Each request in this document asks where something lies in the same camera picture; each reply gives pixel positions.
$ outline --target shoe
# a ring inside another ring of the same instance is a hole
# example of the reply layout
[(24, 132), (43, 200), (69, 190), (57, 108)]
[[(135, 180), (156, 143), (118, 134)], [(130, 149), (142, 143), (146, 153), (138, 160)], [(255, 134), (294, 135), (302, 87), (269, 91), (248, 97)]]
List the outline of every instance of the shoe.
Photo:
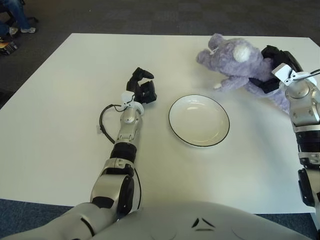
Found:
[(18, 33), (18, 28), (16, 27), (9, 27), (9, 34), (11, 37), (15, 36)]
[(23, 34), (34, 34), (36, 32), (36, 28), (35, 27), (30, 27), (29, 29), (23, 29), (21, 28), (20, 31)]

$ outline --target purple stuffed animal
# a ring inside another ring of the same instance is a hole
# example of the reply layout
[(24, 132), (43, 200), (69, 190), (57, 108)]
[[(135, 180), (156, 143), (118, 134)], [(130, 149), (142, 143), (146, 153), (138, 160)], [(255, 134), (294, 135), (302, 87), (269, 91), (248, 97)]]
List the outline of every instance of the purple stuffed animal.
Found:
[(281, 89), (266, 94), (249, 81), (249, 78), (255, 78), (266, 82), (273, 77), (271, 58), (264, 58), (258, 48), (242, 38), (225, 40), (218, 33), (211, 37), (208, 47), (211, 50), (201, 51), (196, 61), (209, 70), (228, 76), (214, 87), (216, 91), (224, 92), (244, 87), (257, 97), (269, 98), (280, 109), (289, 113), (289, 101)]

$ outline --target white table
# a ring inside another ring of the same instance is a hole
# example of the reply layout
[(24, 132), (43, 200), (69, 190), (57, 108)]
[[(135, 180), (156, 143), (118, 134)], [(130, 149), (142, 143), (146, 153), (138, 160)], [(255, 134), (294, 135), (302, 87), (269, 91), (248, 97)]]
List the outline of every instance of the white table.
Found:
[[(74, 206), (87, 202), (112, 144), (97, 133), (101, 110), (118, 104), (136, 67), (154, 74), (156, 102), (145, 106), (136, 167), (143, 205), (206, 201), (251, 213), (303, 213), (296, 138), (289, 117), (243, 89), (215, 93), (221, 74), (195, 57), (209, 36), (72, 34), (0, 110), (0, 198)], [(290, 51), (305, 71), (320, 65), (309, 38), (245, 37)], [(230, 119), (224, 141), (183, 143), (168, 123), (186, 94), (218, 101)], [(108, 112), (112, 136), (120, 115)]]

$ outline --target wire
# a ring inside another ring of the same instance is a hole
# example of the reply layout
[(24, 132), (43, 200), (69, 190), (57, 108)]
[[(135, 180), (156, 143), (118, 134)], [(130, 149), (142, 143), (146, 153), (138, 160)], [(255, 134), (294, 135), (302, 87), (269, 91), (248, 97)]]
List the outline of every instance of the wire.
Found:
[(310, 72), (310, 74), (315, 74), (315, 73), (317, 73), (317, 72), (320, 72), (320, 68), (317, 69), (317, 70), (314, 70), (314, 71)]
[(139, 178), (139, 175), (138, 175), (138, 173), (137, 173), (137, 170), (134, 169), (134, 171), (135, 171), (136, 177), (138, 178), (139, 188), (140, 188), (140, 198), (139, 198), (139, 204), (138, 204), (138, 208), (137, 208), (137, 209), (139, 209), (140, 203), (141, 203), (141, 194), (142, 194), (142, 192), (141, 192), (141, 183), (140, 183), (140, 178)]
[(118, 113), (121, 113), (123, 112), (124, 110), (126, 110), (127, 108), (125, 107), (123, 110), (118, 110), (116, 107), (121, 107), (121, 105), (117, 105), (117, 104), (110, 104), (108, 106), (106, 106), (102, 112), (100, 113), (100, 117), (99, 117), (99, 125), (100, 125), (100, 130), (102, 131), (102, 133), (106, 136), (107, 139), (109, 139), (109, 141), (112, 143), (112, 144), (115, 144), (115, 140), (107, 133), (107, 130), (102, 122), (103, 120), (103, 117), (104, 117), (104, 114), (105, 114), (105, 111), (107, 111), (108, 109), (114, 107), (114, 109), (118, 112)]
[(316, 76), (316, 75), (319, 75), (319, 74), (320, 74), (320, 72), (315, 73), (315, 74), (311, 74), (311, 75), (309, 75), (309, 76), (304, 76), (304, 77), (301, 77), (301, 78), (297, 78), (297, 79), (294, 79), (294, 80), (297, 81), (297, 80), (307, 79), (307, 78), (310, 78), (310, 77), (313, 77), (313, 76)]

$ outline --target jeans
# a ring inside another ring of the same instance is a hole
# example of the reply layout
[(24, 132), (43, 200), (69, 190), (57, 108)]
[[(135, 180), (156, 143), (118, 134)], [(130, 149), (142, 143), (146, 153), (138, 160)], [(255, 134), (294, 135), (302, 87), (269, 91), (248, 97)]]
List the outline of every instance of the jeans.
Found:
[[(21, 29), (29, 29), (30, 25), (28, 19), (24, 13), (24, 7), (20, 0), (0, 0), (0, 4), (3, 4), (10, 10)], [(9, 32), (9, 26), (0, 21), (0, 36), (4, 36)]]

